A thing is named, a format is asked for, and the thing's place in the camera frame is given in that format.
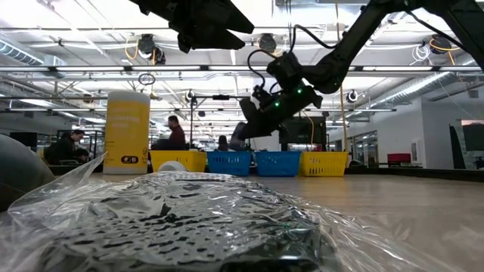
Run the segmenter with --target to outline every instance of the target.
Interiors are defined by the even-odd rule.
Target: wooden table surface
[[[92,178],[116,182],[134,177]],[[462,270],[484,267],[484,184],[388,175],[247,179],[356,216],[389,238]]]

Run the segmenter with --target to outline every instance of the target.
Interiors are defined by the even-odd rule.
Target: red object
[[[411,162],[410,153],[394,153],[386,155],[388,163]]]

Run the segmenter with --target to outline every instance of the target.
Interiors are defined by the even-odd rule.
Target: seated person
[[[78,148],[74,151],[74,157],[78,163],[86,163],[89,161],[89,152],[83,148]]]
[[[219,137],[219,147],[215,151],[228,151],[227,137],[222,135]]]
[[[55,144],[52,144],[44,152],[44,158],[50,165],[60,165],[62,160],[77,160],[74,155],[76,151],[76,142],[84,138],[85,132],[82,130],[75,130],[67,137],[63,137]]]
[[[178,122],[178,117],[168,117],[168,127],[172,130],[169,139],[159,139],[152,147],[152,150],[186,150],[185,132]]]

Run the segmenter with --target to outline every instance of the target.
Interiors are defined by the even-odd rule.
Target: man in red shirt
[[[172,130],[169,136],[169,142],[174,147],[183,147],[185,145],[185,132],[178,122],[178,117],[168,117],[168,127]]]

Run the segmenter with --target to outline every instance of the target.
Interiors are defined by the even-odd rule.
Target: security camera
[[[346,101],[348,103],[355,103],[358,100],[358,92],[355,90],[351,90],[348,94],[346,94]]]
[[[165,52],[162,48],[155,45],[153,34],[143,34],[138,41],[138,53],[147,60],[154,60],[154,65],[164,65],[166,63]]]
[[[185,102],[192,103],[194,106],[198,105],[197,99],[194,97],[194,94],[190,91],[185,93]]]

